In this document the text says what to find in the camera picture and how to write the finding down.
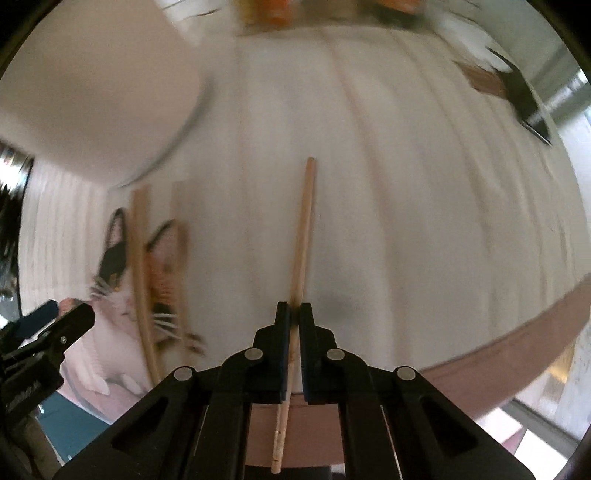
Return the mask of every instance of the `wooden chopstick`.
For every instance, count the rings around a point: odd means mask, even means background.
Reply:
[[[154,342],[154,325],[150,306],[150,291],[146,275],[145,244],[148,233],[148,209],[150,188],[141,187],[132,192],[131,228],[129,229],[129,258],[133,276],[135,311],[138,319],[139,336],[144,347],[144,355],[150,378],[154,386],[163,378],[160,356]]]
[[[291,272],[290,307],[292,310],[301,306],[306,288],[306,265],[308,260],[308,245],[312,222],[312,204],[314,199],[314,178],[316,176],[316,160],[308,158],[306,174],[304,176],[304,190],[301,200],[300,223],[297,230],[295,243],[295,260]],[[289,363],[287,366],[287,392],[285,401],[277,410],[277,428],[273,442],[273,457],[271,459],[271,472],[279,473],[283,462],[283,449],[285,447],[285,435],[287,432],[287,420],[289,417],[291,391],[293,389],[296,365],[300,354],[300,330],[297,325],[290,329]]]
[[[173,196],[170,201],[170,213],[174,221],[175,251],[174,251],[174,310],[177,314],[177,326],[181,343],[183,344],[182,359],[185,365],[192,365],[189,348],[189,320],[187,316],[187,303],[184,295],[183,270],[186,263],[183,261],[184,229],[181,223],[181,203],[185,189],[184,181],[173,183]]]

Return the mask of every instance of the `cat poster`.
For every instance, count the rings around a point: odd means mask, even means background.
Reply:
[[[148,289],[154,348],[178,348],[181,333],[177,309],[175,267],[178,229],[168,220],[145,245],[144,272]],[[61,365],[60,394],[96,417],[112,423],[153,385],[145,360],[129,262],[129,222],[126,210],[115,210],[108,222],[102,259],[87,299],[64,299],[60,316],[82,301],[92,306],[95,326],[66,352]],[[203,355],[202,339],[192,333],[183,344]]]

